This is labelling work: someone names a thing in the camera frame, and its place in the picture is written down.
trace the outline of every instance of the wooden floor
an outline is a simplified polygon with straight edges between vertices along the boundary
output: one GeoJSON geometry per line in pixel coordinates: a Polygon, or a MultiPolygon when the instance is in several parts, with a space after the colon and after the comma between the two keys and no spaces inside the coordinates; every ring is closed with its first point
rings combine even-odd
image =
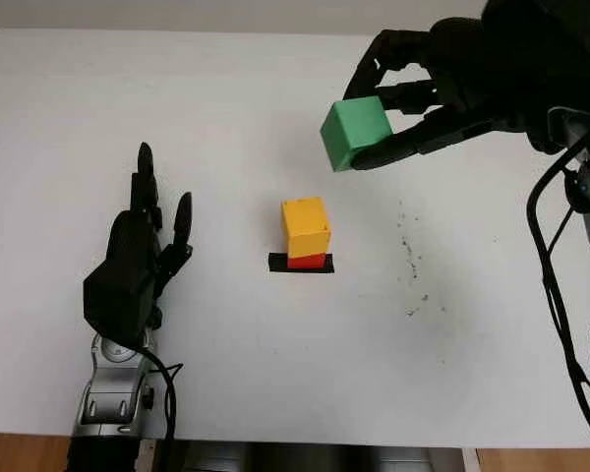
{"type": "MultiPolygon", "coordinates": [[[[0,472],[62,472],[68,438],[0,435],[0,472]]],[[[590,472],[590,449],[480,449],[481,472],[590,472]]]]}

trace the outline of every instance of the cube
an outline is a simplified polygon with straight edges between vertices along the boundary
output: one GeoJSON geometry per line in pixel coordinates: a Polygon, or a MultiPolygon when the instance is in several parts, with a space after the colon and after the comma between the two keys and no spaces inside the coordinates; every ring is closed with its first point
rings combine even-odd
{"type": "Polygon", "coordinates": [[[379,143],[392,133],[377,96],[336,101],[322,126],[322,139],[332,170],[349,169],[358,150],[379,143]]]}
{"type": "Polygon", "coordinates": [[[303,258],[289,258],[287,268],[322,268],[325,266],[325,253],[304,256],[303,258]]]}
{"type": "Polygon", "coordinates": [[[324,254],[330,242],[330,224],[319,197],[282,202],[288,259],[324,254]]]}

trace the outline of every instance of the red cube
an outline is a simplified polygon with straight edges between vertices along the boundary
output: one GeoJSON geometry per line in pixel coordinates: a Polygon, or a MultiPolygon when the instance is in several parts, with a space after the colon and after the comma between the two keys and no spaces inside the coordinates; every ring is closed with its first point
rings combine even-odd
{"type": "Polygon", "coordinates": [[[322,268],[325,266],[325,253],[313,254],[303,258],[288,258],[288,268],[322,268]]]}

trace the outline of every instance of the yellow cube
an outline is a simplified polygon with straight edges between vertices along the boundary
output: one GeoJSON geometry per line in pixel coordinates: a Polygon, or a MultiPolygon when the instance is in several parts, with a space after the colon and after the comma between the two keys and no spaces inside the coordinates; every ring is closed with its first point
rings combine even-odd
{"type": "Polygon", "coordinates": [[[330,224],[319,197],[282,202],[288,258],[305,258],[327,252],[330,224]]]}

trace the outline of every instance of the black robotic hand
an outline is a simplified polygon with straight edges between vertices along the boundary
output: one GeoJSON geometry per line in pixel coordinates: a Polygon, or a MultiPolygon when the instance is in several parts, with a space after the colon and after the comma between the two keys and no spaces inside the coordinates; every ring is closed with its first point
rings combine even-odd
{"type": "Polygon", "coordinates": [[[490,0],[482,19],[451,18],[429,32],[382,31],[344,98],[377,95],[384,109],[425,114],[413,128],[356,153],[371,169],[490,131],[526,133],[553,154],[567,146],[561,115],[590,114],[590,2],[490,0]],[[386,71],[415,63],[430,80],[378,87],[386,71]]]}

